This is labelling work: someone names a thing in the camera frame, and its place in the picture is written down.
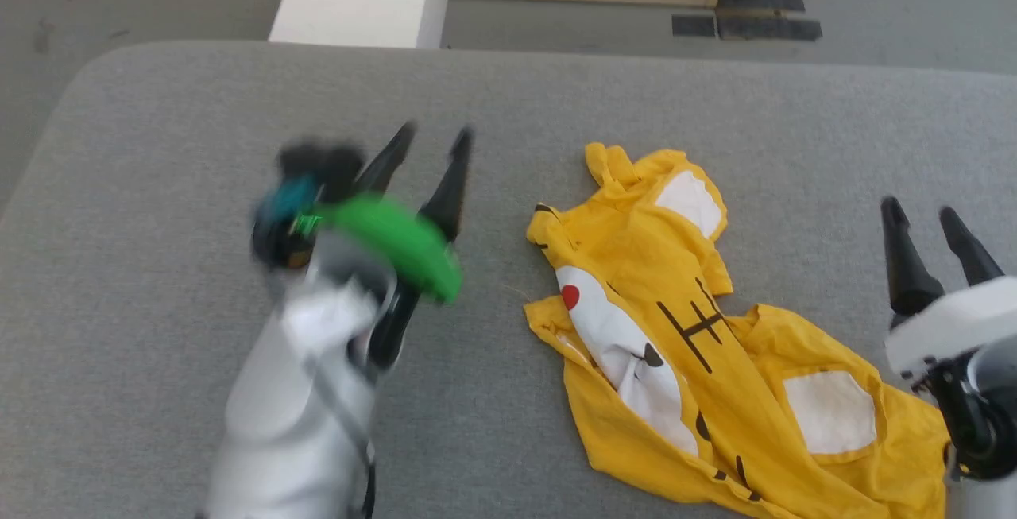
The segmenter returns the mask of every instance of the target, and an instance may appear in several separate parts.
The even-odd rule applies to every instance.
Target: yellow cloth
[[[600,190],[563,213],[538,206],[527,230],[561,295],[526,312],[564,356],[595,469],[754,517],[944,516],[936,408],[793,312],[718,311],[727,212],[701,168],[599,143],[586,161]]]

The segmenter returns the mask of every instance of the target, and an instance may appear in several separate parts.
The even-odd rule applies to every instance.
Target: gray table
[[[534,205],[593,192],[593,139],[634,157],[684,150],[730,211],[720,248],[739,294],[810,316],[884,367],[880,196],[900,195],[948,286],[961,275],[941,204],[1017,267],[1015,105],[1017,81],[992,74],[211,42],[117,51],[66,92],[0,222],[0,517],[191,516],[268,312],[248,236],[273,157],[302,132],[375,152],[410,118],[421,132],[393,191],[411,205],[460,125],[476,125],[468,283],[455,307],[419,310],[382,393],[377,516],[731,516],[589,469],[561,359],[513,290],[555,290],[524,239]]]

